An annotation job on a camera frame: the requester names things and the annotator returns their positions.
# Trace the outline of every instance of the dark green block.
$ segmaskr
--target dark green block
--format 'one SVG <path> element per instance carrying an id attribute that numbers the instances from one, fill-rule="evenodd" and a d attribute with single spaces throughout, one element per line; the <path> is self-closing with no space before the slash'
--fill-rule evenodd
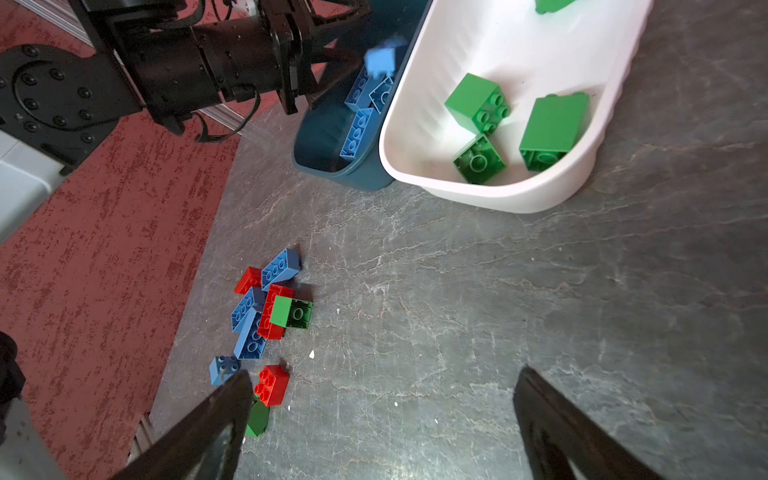
<path id="1" fill-rule="evenodd" d="M 465 180 L 477 185 L 484 184 L 507 166 L 485 135 L 478 136 L 453 164 Z"/>
<path id="2" fill-rule="evenodd" d="M 544 171 L 571 151 L 589 110 L 589 95 L 537 98 L 525 128 L 520 153 L 530 171 Z"/>
<path id="3" fill-rule="evenodd" d="M 290 315 L 290 305 L 292 301 L 293 299 L 287 296 L 275 296 L 275 303 L 272 307 L 270 323 L 282 327 L 286 326 L 288 323 L 288 317 Z"/>
<path id="4" fill-rule="evenodd" d="M 266 424 L 270 419 L 270 407 L 264 405 L 259 399 L 255 401 L 252 407 L 250 407 L 250 415 L 248 416 L 248 424 L 245 427 L 245 434 L 252 437 L 257 437 L 264 433 L 266 430 Z"/>
<path id="5" fill-rule="evenodd" d="M 312 302 L 294 299 L 290 304 L 287 326 L 294 329 L 305 329 L 310 326 Z"/>
<path id="6" fill-rule="evenodd" d="M 537 13 L 553 13 L 569 6 L 576 0 L 536 0 Z"/>
<path id="7" fill-rule="evenodd" d="M 459 125 L 487 135 L 495 132 L 511 111 L 498 84 L 471 73 L 458 84 L 445 107 Z"/>

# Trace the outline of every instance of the stone surface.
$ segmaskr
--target stone surface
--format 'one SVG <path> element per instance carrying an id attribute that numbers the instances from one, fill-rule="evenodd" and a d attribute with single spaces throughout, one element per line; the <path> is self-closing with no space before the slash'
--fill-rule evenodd
<path id="1" fill-rule="evenodd" d="M 295 247 L 313 321 L 244 363 L 292 379 L 237 478 L 530 478 L 511 403 L 525 364 L 667 478 L 766 477 L 766 20 L 757 0 L 658 2 L 592 177 L 540 214 L 299 174 L 301 119 L 268 111 L 153 423 L 211 392 L 237 280 Z"/>

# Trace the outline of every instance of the held blue block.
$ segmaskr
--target held blue block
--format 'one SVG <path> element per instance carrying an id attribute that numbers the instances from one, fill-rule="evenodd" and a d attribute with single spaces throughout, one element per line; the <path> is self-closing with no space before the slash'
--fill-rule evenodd
<path id="1" fill-rule="evenodd" d="M 392 86 L 395 84 L 392 81 L 392 77 L 387 77 L 383 82 L 371 92 L 371 102 L 373 107 L 381 114 L 384 113 L 384 105 L 389 101 L 389 92 L 392 91 Z"/>
<path id="2" fill-rule="evenodd" d="M 243 299 L 237 304 L 235 310 L 232 311 L 232 331 L 240 333 L 243 329 L 241 321 L 246 313 L 248 313 L 248 309 L 253 307 L 257 312 L 263 312 L 264 302 L 266 302 L 266 293 L 261 290 L 254 290 L 253 287 L 248 289 Z"/>
<path id="3" fill-rule="evenodd" d="M 235 343 L 233 353 L 240 360 L 260 359 L 264 353 L 266 339 L 257 333 L 261 323 L 261 313 L 254 308 L 248 310 L 248 314 L 243 319 L 243 331 Z"/>
<path id="4" fill-rule="evenodd" d="M 392 37 L 366 52 L 366 70 L 373 78 L 394 77 L 406 56 L 408 42 L 403 37 Z"/>
<path id="5" fill-rule="evenodd" d="M 344 140 L 341 158 L 353 161 L 362 153 L 376 136 L 376 126 L 381 114 L 375 108 L 361 108 L 355 115 L 352 127 Z"/>
<path id="6" fill-rule="evenodd" d="M 299 254 L 293 248 L 286 248 L 261 270 L 261 290 L 266 292 L 273 283 L 294 278 L 300 270 Z"/>
<path id="7" fill-rule="evenodd" d="M 221 385 L 229 380 L 240 369 L 240 361 L 233 356 L 217 356 L 210 363 L 210 384 Z"/>
<path id="8" fill-rule="evenodd" d="M 368 75 L 368 71 L 363 68 L 357 75 L 357 80 L 346 96 L 344 103 L 352 111 L 358 111 L 361 108 L 371 106 L 370 95 L 379 83 Z"/>

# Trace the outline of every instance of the toy brick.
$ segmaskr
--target toy brick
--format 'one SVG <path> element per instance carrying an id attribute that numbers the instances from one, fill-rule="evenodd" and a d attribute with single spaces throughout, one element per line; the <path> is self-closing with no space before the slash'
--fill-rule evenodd
<path id="1" fill-rule="evenodd" d="M 536 12 L 539 14 L 554 13 L 573 2 L 576 0 L 536 0 Z"/>
<path id="2" fill-rule="evenodd" d="M 290 304 L 293 301 L 288 296 L 276 296 L 272 306 L 272 314 L 270 315 L 270 322 L 273 325 L 279 325 L 285 328 L 288 323 L 288 316 L 290 315 Z"/>
<path id="3" fill-rule="evenodd" d="M 210 363 L 210 384 L 219 386 L 232 378 L 232 375 L 240 369 L 240 361 L 233 356 L 217 356 Z"/>
<path id="4" fill-rule="evenodd" d="M 477 185 L 484 184 L 507 166 L 485 135 L 474 139 L 453 164 L 465 180 Z"/>
<path id="5" fill-rule="evenodd" d="M 373 78 L 394 77 L 403 58 L 408 42 L 403 37 L 392 37 L 366 52 L 366 70 Z"/>
<path id="6" fill-rule="evenodd" d="M 268 340 L 279 340 L 283 338 L 285 328 L 279 325 L 273 325 L 271 321 L 272 310 L 274 307 L 275 299 L 278 296 L 287 296 L 293 298 L 294 292 L 287 286 L 272 285 L 270 291 L 266 294 L 266 302 L 264 303 L 264 313 L 261 316 L 261 324 L 259 325 L 259 335 Z"/>
<path id="7" fill-rule="evenodd" d="M 341 158 L 353 161 L 365 152 L 376 136 L 380 116 L 375 108 L 361 108 L 357 111 L 339 154 Z"/>
<path id="8" fill-rule="evenodd" d="M 245 295 L 252 286 L 261 288 L 261 270 L 249 266 L 235 286 L 235 293 Z"/>
<path id="9" fill-rule="evenodd" d="M 290 315 L 288 316 L 288 328 L 305 329 L 310 326 L 310 317 L 312 316 L 312 302 L 303 300 L 292 300 L 290 304 Z"/>
<path id="10" fill-rule="evenodd" d="M 589 95 L 582 92 L 537 98 L 520 143 L 525 166 L 541 172 L 573 150 L 588 110 Z"/>
<path id="11" fill-rule="evenodd" d="M 352 111 L 358 111 L 361 108 L 369 108 L 371 106 L 371 92 L 373 92 L 378 85 L 379 82 L 377 82 L 375 78 L 371 78 L 365 68 L 361 69 L 344 104 L 346 104 Z"/>
<path id="12" fill-rule="evenodd" d="M 300 270 L 299 254 L 292 248 L 286 248 L 261 270 L 261 290 L 266 292 L 273 283 L 294 278 Z"/>
<path id="13" fill-rule="evenodd" d="M 270 407 L 256 400 L 250 407 L 248 423 L 245 427 L 245 434 L 251 437 L 258 437 L 266 431 L 266 425 L 270 421 Z"/>
<path id="14" fill-rule="evenodd" d="M 241 323 L 245 315 L 248 314 L 248 309 L 254 308 L 257 312 L 263 312 L 265 301 L 266 293 L 258 287 L 249 288 L 243 299 L 237 304 L 235 310 L 232 311 L 232 331 L 234 333 L 242 332 L 243 327 Z"/>
<path id="15" fill-rule="evenodd" d="M 283 403 L 288 387 L 288 374 L 279 365 L 267 365 L 259 373 L 259 385 L 253 390 L 259 400 L 268 407 Z"/>
<path id="16" fill-rule="evenodd" d="M 376 87 L 374 91 L 371 92 L 370 97 L 371 102 L 373 103 L 373 107 L 380 114 L 384 113 L 384 107 L 389 101 L 389 92 L 392 91 L 393 85 L 394 82 L 392 81 L 392 78 L 387 77 L 383 82 L 379 84 L 379 86 Z"/>
<path id="17" fill-rule="evenodd" d="M 475 134 L 492 134 L 511 113 L 502 88 L 471 73 L 458 84 L 445 107 L 459 125 Z"/>
<path id="18" fill-rule="evenodd" d="M 253 307 L 248 310 L 248 314 L 243 319 L 242 331 L 237 338 L 233 351 L 238 359 L 260 359 L 264 353 L 266 339 L 259 335 L 262 317 L 262 314 L 258 313 Z"/>

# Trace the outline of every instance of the blue bin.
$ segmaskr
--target blue bin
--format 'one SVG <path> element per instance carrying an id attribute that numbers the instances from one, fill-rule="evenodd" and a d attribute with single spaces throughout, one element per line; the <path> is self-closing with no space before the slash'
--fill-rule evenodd
<path id="1" fill-rule="evenodd" d="M 362 58 L 369 48 L 392 35 L 402 35 L 408 39 L 410 46 L 397 72 L 389 96 L 391 99 L 432 0 L 369 0 L 369 3 L 371 14 L 360 25 L 339 37 L 336 47 L 356 51 Z M 344 100 L 356 77 L 357 73 L 351 74 L 329 91 L 315 110 L 307 111 L 293 145 L 293 165 L 308 174 L 347 187 L 374 191 L 386 187 L 393 180 L 384 170 L 379 157 L 379 137 L 389 104 L 379 117 L 376 139 L 367 151 L 352 163 L 339 156 L 355 117 L 355 112 L 344 105 Z"/>

